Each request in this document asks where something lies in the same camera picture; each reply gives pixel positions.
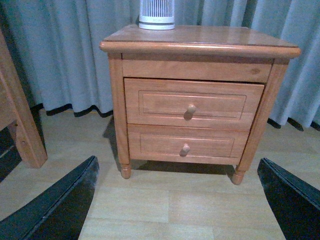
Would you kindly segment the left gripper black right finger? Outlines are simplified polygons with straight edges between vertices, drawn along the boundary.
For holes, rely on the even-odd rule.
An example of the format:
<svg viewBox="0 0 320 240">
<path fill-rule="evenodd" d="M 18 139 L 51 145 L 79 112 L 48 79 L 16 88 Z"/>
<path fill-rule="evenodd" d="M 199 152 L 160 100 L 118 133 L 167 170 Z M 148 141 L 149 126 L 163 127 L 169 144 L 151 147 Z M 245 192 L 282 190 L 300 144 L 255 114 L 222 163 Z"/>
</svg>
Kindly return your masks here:
<svg viewBox="0 0 320 240">
<path fill-rule="evenodd" d="M 287 240 L 320 238 L 320 191 L 267 158 L 257 175 L 268 204 Z"/>
</svg>

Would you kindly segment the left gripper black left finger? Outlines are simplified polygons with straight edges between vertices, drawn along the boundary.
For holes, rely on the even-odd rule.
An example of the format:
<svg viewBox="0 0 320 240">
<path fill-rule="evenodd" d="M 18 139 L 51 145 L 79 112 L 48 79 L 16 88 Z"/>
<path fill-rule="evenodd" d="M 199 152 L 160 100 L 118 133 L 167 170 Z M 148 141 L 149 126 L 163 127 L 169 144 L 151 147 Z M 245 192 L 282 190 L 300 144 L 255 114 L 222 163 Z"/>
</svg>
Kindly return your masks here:
<svg viewBox="0 0 320 240">
<path fill-rule="evenodd" d="M 99 162 L 91 156 L 0 222 L 2 240 L 77 240 L 94 198 Z"/>
</svg>

